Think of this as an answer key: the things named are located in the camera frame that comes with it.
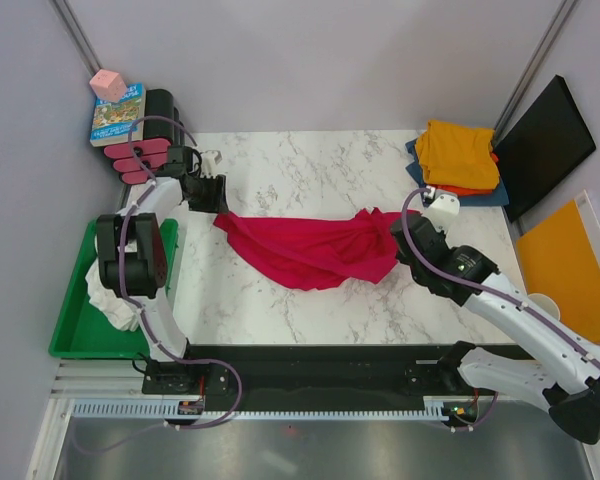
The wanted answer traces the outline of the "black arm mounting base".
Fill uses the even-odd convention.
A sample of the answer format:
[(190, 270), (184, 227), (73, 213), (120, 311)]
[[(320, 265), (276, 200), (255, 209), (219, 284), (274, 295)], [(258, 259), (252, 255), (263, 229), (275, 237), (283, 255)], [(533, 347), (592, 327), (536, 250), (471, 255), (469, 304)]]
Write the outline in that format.
[(475, 392), (441, 360), (450, 346), (191, 346), (187, 364), (147, 363), (142, 391), (200, 394), (212, 409), (419, 407)]

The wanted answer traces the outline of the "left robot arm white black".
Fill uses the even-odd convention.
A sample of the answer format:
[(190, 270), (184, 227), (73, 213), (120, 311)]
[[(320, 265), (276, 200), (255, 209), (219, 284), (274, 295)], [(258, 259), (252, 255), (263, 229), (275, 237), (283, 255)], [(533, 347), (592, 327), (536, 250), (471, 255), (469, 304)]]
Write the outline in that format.
[(96, 221), (100, 280), (139, 315), (150, 358), (171, 362), (165, 382), (188, 393), (199, 369), (184, 359), (189, 342), (178, 327), (166, 294), (168, 262), (160, 227), (182, 203), (193, 212), (225, 214), (226, 177), (201, 172), (202, 156), (189, 146), (172, 146), (167, 161), (149, 174), (146, 188), (126, 208)]

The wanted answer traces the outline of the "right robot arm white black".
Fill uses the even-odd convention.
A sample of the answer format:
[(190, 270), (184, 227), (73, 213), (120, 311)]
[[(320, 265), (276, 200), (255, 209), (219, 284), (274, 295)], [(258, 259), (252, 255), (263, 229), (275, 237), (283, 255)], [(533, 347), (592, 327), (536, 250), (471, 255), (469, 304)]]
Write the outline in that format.
[(390, 227), (397, 259), (430, 293), (482, 317), (520, 346), (529, 360), (496, 355), (458, 341), (438, 368), (447, 392), (487, 389), (549, 414), (572, 438), (600, 440), (600, 346), (525, 296), (497, 265), (470, 246), (449, 247), (444, 233), (418, 212)]

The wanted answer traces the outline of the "crimson red t-shirt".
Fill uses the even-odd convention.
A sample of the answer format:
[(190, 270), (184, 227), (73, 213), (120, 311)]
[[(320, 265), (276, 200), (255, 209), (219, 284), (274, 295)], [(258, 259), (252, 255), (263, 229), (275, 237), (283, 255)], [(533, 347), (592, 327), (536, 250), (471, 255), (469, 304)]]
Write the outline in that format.
[(251, 267), (288, 289), (339, 287), (348, 279), (381, 282), (397, 264), (390, 227), (398, 212), (360, 210), (348, 220), (219, 214), (214, 226)]

